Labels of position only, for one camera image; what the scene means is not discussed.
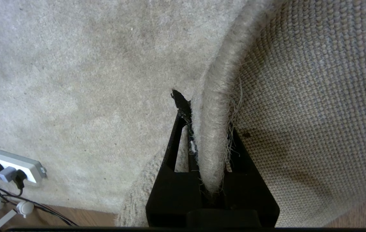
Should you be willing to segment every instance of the power strip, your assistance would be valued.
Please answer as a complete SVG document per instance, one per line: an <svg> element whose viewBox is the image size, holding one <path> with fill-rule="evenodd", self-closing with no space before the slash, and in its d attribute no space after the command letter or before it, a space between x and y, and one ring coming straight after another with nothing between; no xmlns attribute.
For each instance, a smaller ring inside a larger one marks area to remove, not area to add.
<svg viewBox="0 0 366 232"><path fill-rule="evenodd" d="M27 180L38 183L46 176L46 170L40 162L0 150L0 164L6 167L13 167L22 170L27 175Z"/></svg>

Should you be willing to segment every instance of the beige carpet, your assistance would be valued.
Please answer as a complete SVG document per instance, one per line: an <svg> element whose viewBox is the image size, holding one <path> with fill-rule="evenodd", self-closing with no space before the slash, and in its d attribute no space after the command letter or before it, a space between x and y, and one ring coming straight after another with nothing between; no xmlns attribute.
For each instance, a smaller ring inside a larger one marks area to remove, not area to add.
<svg viewBox="0 0 366 232"><path fill-rule="evenodd" d="M0 149L48 171L24 196L118 212L243 4L0 1Z"/></svg>

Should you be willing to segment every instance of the white power strip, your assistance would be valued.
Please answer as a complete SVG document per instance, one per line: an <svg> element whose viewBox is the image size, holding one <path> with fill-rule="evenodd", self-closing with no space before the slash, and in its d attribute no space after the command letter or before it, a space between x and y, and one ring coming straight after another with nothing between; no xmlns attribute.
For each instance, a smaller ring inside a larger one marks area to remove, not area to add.
<svg viewBox="0 0 366 232"><path fill-rule="evenodd" d="M38 183L46 176L45 169L40 162L6 151L0 150L0 164L4 168L11 166L16 170L22 170L27 175L27 180L34 183Z"/></svg>

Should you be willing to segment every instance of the wooden floor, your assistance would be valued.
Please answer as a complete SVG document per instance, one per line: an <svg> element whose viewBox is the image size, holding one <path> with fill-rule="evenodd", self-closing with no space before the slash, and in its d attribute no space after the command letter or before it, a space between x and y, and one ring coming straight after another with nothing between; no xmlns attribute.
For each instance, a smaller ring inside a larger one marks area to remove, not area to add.
<svg viewBox="0 0 366 232"><path fill-rule="evenodd" d="M0 218L5 215L12 206L7 206L0 211ZM81 210L66 207L52 207L54 210L73 220L79 226L114 226L116 215L112 213L102 213L92 210ZM35 210L33 214L24 219L21 215L16 215L3 228L23 227L23 226L64 226L65 224L56 217ZM354 207L348 213L329 223L327 227L366 227L366 202Z"/></svg>

